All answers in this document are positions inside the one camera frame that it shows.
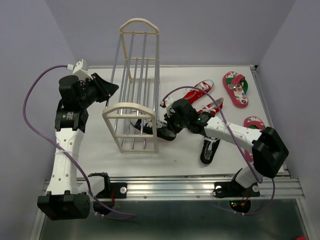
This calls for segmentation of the red sneaker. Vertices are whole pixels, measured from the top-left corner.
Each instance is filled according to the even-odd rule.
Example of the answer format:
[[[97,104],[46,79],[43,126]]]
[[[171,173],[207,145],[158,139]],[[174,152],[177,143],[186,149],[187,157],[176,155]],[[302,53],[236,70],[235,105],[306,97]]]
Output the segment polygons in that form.
[[[223,108],[224,98],[220,97],[215,100],[218,103],[220,109]],[[197,111],[198,114],[202,112],[208,112],[212,115],[216,115],[220,110],[214,102],[209,103],[208,105],[203,106],[200,110]]]
[[[197,83],[194,87],[183,87],[180,90],[185,90],[185,94],[183,99],[187,100],[191,105],[204,97],[206,93],[210,93],[210,91],[214,87],[214,82],[211,79],[206,79]]]

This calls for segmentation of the cream metal shoe shelf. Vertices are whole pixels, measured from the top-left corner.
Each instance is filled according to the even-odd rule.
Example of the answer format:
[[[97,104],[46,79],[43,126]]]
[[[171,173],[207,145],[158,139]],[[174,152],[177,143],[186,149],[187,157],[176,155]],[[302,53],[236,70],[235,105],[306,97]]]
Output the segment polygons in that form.
[[[144,18],[131,18],[119,28],[110,76],[119,85],[117,102],[107,103],[102,117],[121,153],[159,151],[156,124],[160,88],[160,31]],[[131,125],[151,119],[153,135]]]

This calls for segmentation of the black sneaker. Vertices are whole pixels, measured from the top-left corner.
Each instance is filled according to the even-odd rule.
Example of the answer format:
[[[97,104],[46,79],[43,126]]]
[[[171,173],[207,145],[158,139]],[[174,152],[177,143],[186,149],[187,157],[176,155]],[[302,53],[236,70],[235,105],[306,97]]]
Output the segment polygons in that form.
[[[215,153],[219,147],[220,141],[221,140],[219,138],[205,137],[203,139],[203,146],[199,156],[199,160],[204,166],[208,166],[212,163]]]
[[[151,119],[137,119],[131,120],[130,124],[140,132],[147,135],[153,135],[153,122]],[[156,120],[156,136],[165,141],[173,141],[176,138],[176,134],[168,129],[168,124],[165,121]]]

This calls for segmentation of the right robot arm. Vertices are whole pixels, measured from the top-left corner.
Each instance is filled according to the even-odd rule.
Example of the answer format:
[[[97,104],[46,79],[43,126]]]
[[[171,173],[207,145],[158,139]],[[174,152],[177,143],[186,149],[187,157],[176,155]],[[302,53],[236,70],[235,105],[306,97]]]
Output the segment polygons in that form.
[[[241,153],[248,151],[253,161],[241,168],[229,182],[216,182],[212,194],[216,198],[255,196],[253,187],[262,178],[273,179],[289,155],[289,150],[272,127],[252,129],[227,122],[209,112],[197,112],[184,98],[164,101],[164,119],[175,134],[187,129],[206,138],[217,138],[234,144]]]

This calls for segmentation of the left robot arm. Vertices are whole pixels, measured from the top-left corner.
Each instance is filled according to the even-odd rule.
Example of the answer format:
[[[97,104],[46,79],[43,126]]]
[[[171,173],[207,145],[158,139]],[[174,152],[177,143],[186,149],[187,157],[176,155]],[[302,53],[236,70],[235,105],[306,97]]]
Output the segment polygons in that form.
[[[87,190],[79,191],[77,168],[81,143],[94,102],[108,102],[118,85],[102,79],[97,73],[81,80],[67,75],[59,80],[61,99],[55,114],[55,157],[49,186],[37,199],[38,208],[51,220],[85,219],[91,199]]]

